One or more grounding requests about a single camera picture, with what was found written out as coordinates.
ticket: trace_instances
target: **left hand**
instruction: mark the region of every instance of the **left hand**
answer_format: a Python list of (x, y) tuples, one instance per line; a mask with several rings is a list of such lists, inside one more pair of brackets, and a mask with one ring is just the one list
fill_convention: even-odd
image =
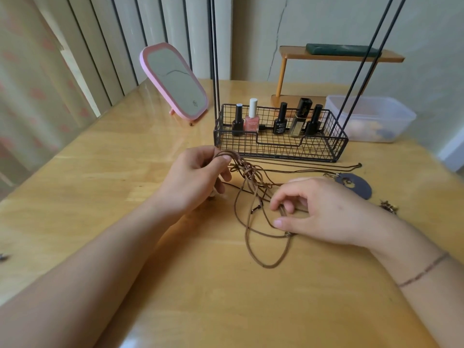
[(231, 158), (224, 155), (213, 159), (219, 151), (215, 146), (198, 146), (182, 152), (155, 193), (162, 203), (159, 206), (180, 218), (205, 201), (213, 188), (224, 193), (219, 175), (224, 181), (232, 179), (227, 167)]

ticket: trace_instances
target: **thin bracelet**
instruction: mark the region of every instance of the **thin bracelet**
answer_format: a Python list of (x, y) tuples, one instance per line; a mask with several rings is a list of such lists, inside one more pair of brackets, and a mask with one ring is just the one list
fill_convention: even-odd
[(426, 269), (424, 271), (422, 271), (421, 273), (419, 273), (417, 276), (415, 276), (413, 278), (410, 278), (406, 282), (397, 284), (397, 286), (402, 288), (402, 287), (405, 287), (405, 286), (407, 286), (407, 285), (421, 279), (422, 276), (424, 276), (427, 272), (432, 271), (435, 268), (435, 266), (437, 266), (439, 263), (441, 263), (444, 259), (446, 259), (449, 256), (450, 256), (450, 254), (448, 252), (444, 253), (442, 256), (440, 256), (438, 259), (436, 259), (433, 263), (431, 263), (429, 266), (427, 266)]

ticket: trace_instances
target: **plastic container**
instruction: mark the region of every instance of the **plastic container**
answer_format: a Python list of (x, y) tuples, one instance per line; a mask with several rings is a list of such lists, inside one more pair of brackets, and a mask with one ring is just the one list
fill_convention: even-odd
[[(343, 126), (355, 96), (350, 96), (340, 115), (338, 123)], [(345, 97), (329, 95), (325, 109), (338, 116)], [(404, 132), (416, 119), (414, 111), (400, 103), (397, 99), (382, 96), (361, 96), (355, 110), (345, 127), (350, 140), (392, 142)]]

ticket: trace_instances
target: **makeup mirror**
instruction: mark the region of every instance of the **makeup mirror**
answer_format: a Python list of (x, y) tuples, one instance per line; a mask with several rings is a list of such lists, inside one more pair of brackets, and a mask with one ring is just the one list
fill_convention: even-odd
[(176, 48), (168, 43), (148, 46), (140, 53), (140, 63), (148, 78), (177, 113), (196, 120), (208, 108), (204, 88)]

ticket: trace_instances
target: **curtain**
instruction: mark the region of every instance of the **curtain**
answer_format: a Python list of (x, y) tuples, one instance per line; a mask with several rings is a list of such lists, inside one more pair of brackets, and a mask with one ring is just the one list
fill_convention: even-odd
[(0, 200), (96, 119), (32, 0), (0, 0)]

